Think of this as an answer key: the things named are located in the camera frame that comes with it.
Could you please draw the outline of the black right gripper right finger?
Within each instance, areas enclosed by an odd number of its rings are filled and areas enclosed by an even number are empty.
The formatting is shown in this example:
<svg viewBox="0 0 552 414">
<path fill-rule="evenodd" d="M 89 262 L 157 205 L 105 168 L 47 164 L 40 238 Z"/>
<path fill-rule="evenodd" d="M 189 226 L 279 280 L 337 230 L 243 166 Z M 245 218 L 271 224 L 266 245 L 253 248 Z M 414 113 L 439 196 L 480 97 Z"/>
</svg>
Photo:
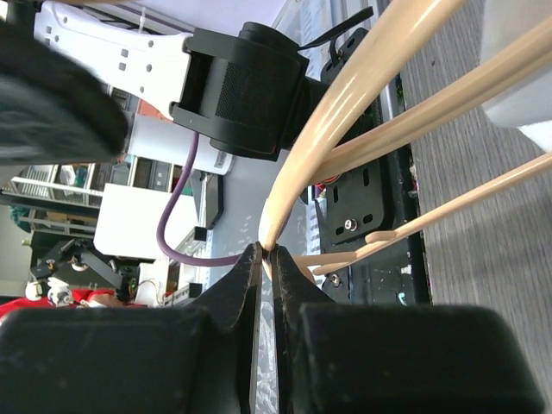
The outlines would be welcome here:
<svg viewBox="0 0 552 414">
<path fill-rule="evenodd" d="M 458 305 L 338 304 L 271 253 L 283 413 L 542 413 L 505 320 Z"/>
</svg>

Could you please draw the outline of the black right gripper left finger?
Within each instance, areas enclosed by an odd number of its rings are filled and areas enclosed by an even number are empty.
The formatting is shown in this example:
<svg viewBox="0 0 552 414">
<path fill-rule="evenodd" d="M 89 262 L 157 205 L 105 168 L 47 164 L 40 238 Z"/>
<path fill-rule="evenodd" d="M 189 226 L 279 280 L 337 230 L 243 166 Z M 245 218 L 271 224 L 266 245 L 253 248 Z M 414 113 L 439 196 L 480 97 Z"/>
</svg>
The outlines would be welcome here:
<svg viewBox="0 0 552 414">
<path fill-rule="evenodd" d="M 255 243 L 183 306 L 11 312 L 2 412 L 252 412 L 261 274 Z"/>
</svg>

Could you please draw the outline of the cream wooden hanger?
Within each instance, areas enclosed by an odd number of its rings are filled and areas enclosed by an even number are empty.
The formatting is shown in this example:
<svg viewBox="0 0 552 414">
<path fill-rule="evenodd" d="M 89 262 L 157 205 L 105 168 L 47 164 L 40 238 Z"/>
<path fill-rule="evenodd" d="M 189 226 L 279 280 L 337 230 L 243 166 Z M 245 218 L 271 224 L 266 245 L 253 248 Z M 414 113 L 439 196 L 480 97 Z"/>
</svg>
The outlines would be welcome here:
<svg viewBox="0 0 552 414">
<path fill-rule="evenodd" d="M 411 143 L 511 85 L 499 73 L 504 64 L 478 66 L 391 121 L 343 141 L 367 106 L 459 7 L 457 1 L 394 1 L 386 8 L 315 108 L 273 183 L 259 224 L 265 252 L 275 249 L 307 185 Z"/>
</svg>

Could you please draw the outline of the white t-shirt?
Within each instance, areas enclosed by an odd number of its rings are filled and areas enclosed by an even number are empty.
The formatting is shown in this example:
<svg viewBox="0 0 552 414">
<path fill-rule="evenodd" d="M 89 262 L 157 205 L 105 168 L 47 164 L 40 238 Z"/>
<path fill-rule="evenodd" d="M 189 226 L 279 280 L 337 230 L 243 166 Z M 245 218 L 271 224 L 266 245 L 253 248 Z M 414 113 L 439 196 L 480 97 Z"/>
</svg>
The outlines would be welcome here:
<svg viewBox="0 0 552 414">
<path fill-rule="evenodd" d="M 510 86 L 481 107 L 498 127 L 551 150 L 551 2 L 487 1 L 480 65 L 505 68 Z"/>
</svg>

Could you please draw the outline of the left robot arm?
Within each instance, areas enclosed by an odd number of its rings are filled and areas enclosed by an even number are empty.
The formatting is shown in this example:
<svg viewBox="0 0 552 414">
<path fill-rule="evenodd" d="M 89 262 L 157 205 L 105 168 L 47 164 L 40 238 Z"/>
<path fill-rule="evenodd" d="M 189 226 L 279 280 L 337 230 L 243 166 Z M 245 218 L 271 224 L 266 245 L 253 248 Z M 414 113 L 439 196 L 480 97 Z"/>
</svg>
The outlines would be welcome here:
<svg viewBox="0 0 552 414">
<path fill-rule="evenodd" d="M 290 149 L 326 92 L 301 46 L 273 28 L 237 36 L 142 34 L 62 3 L 11 1 L 1 22 L 1 175 L 15 166 L 96 162 L 123 150 L 129 121 L 106 85 L 257 160 Z"/>
</svg>

